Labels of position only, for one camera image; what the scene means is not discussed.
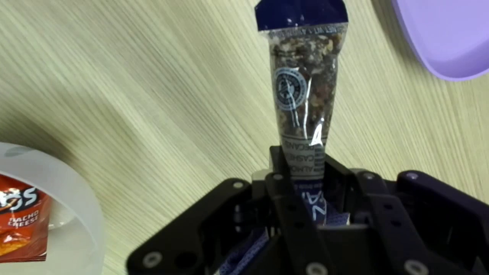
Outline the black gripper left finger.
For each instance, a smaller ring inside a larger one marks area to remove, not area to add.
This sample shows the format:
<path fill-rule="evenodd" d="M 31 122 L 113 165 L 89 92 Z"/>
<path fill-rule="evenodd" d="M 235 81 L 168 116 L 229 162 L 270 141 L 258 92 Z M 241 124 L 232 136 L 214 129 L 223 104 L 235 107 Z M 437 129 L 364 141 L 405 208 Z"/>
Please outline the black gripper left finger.
<path fill-rule="evenodd" d="M 128 275 L 241 275 L 266 248 L 287 236 L 310 251 L 312 225 L 327 225 L 321 185 L 289 181 L 281 147 L 270 148 L 272 173 L 252 184 L 226 179 L 164 226 L 127 258 Z"/>

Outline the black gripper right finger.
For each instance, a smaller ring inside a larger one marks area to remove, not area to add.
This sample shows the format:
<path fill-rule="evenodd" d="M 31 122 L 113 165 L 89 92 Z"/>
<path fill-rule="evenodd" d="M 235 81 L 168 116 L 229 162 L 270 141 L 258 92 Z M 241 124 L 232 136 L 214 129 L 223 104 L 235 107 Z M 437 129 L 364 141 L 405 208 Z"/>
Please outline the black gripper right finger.
<path fill-rule="evenodd" d="M 326 199 L 365 232 L 377 275 L 487 275 L 489 205 L 419 170 L 387 181 L 327 158 Z"/>

